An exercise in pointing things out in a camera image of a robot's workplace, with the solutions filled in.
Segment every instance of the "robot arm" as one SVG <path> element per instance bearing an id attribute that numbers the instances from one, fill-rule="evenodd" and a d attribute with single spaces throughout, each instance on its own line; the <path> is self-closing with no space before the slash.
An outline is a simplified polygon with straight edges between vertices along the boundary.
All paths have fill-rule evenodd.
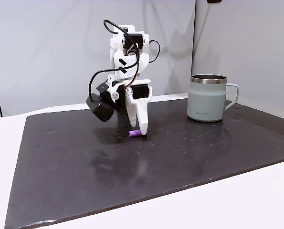
<path id="1" fill-rule="evenodd" d="M 114 31 L 109 30 L 105 22 L 114 25 Z M 99 71 L 92 77 L 87 104 L 104 122 L 111 118 L 115 109 L 126 108 L 131 125 L 136 126 L 138 118 L 140 131 L 145 135 L 148 128 L 147 104 L 152 97 L 152 87 L 150 80 L 139 80 L 137 77 L 149 64 L 149 35 L 135 31 L 132 25 L 117 26 L 107 20 L 104 25 L 113 33 L 110 39 L 111 69 Z M 108 75 L 106 83 L 97 87 L 100 95 L 92 94 L 92 81 L 100 72 L 113 74 Z"/>

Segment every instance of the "wire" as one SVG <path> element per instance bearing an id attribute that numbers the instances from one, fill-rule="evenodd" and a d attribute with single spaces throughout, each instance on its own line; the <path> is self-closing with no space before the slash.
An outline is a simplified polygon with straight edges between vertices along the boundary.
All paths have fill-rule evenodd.
<path id="1" fill-rule="evenodd" d="M 92 94 L 91 94 L 91 86 L 92 86 L 92 82 L 94 80 L 94 78 L 100 74 L 100 73 L 106 73 L 106 72 L 115 72 L 115 71 L 120 71 L 120 70 L 125 70 L 125 69 L 129 69 L 129 68 L 133 68 L 134 66 L 137 65 L 137 71 L 136 71 L 136 75 L 134 76 L 133 80 L 131 81 L 131 83 L 133 83 L 133 81 L 135 80 L 136 76 L 137 76 L 137 72 L 138 72 L 138 62 L 140 60 L 140 52 L 138 51 L 138 47 L 137 47 L 137 44 L 135 43 L 135 41 L 133 40 L 133 38 L 123 29 L 121 28 L 120 26 L 116 25 L 115 23 L 109 21 L 109 20 L 104 20 L 104 26 L 105 28 L 112 34 L 118 34 L 117 32 L 114 32 L 112 30 L 110 30 L 107 26 L 107 24 L 110 24 L 116 28 L 118 28 L 121 32 L 123 32 L 128 38 L 129 40 L 133 43 L 133 46 L 135 48 L 135 50 L 137 51 L 136 52 L 136 56 L 137 56 L 137 61 L 133 64 L 133 65 L 130 65 L 130 66 L 127 66 L 127 67 L 123 67 L 123 68 L 115 68 L 115 69 L 104 69 L 104 70 L 100 70 L 98 72 L 96 72 L 92 78 L 91 78 L 91 81 L 89 83 L 89 97 L 90 97 L 90 100 L 91 102 L 93 102 L 93 99 L 92 99 Z"/>
<path id="2" fill-rule="evenodd" d="M 130 49 L 132 49 L 133 48 L 133 45 L 131 45 L 131 47 L 125 52 L 125 55 L 127 56 L 128 55 L 128 51 L 130 50 Z"/>
<path id="3" fill-rule="evenodd" d="M 137 71 L 136 71 L 136 74 L 134 75 L 134 77 L 133 77 L 133 79 L 131 80 L 131 82 L 130 82 L 126 87 L 124 87 L 124 90 L 126 90 L 128 87 L 130 87 L 130 86 L 133 84 L 134 80 L 136 80 L 137 72 L 138 72 L 138 67 L 139 67 L 139 64 L 137 64 Z"/>
<path id="4" fill-rule="evenodd" d="M 152 42 L 157 43 L 157 44 L 158 44 L 158 46 L 159 46 L 158 54 L 157 54 L 157 56 L 155 57 L 155 59 L 153 60 L 153 61 L 155 61 L 155 60 L 158 58 L 159 54 L 160 54 L 161 46 L 160 46 L 159 42 L 157 42 L 156 40 L 151 40 L 151 41 L 149 42 L 149 44 L 150 44 L 150 43 L 152 43 Z"/>

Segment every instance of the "mug logo text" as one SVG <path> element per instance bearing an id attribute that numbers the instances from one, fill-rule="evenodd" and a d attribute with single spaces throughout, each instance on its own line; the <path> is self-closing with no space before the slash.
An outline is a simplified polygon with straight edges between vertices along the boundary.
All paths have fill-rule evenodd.
<path id="1" fill-rule="evenodd" d="M 196 112 L 196 114 L 200 114 L 200 115 L 207 115 L 208 113 Z"/>

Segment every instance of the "black mat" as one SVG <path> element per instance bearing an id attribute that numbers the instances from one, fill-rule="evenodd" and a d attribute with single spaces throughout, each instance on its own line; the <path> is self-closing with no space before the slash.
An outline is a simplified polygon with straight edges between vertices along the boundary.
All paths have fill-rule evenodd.
<path id="1" fill-rule="evenodd" d="M 187 118 L 187 100 L 149 104 L 149 134 L 90 110 L 27 118 L 6 217 L 36 228 L 284 161 L 284 119 L 242 105 L 223 121 Z"/>

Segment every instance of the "mug handle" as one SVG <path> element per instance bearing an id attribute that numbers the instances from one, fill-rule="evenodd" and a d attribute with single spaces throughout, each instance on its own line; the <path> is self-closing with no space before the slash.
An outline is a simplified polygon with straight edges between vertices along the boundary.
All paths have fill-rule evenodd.
<path id="1" fill-rule="evenodd" d="M 231 106 L 233 106 L 234 104 L 236 104 L 236 103 L 237 103 L 237 100 L 238 100 L 238 95 L 239 95 L 239 87 L 238 87 L 237 84 L 234 84 L 234 83 L 227 83 L 227 86 L 236 87 L 236 88 L 237 88 L 237 95 L 236 95 L 236 99 L 235 99 L 232 103 L 230 103 L 229 105 L 227 105 L 224 110 L 226 110 L 226 109 L 230 108 Z"/>

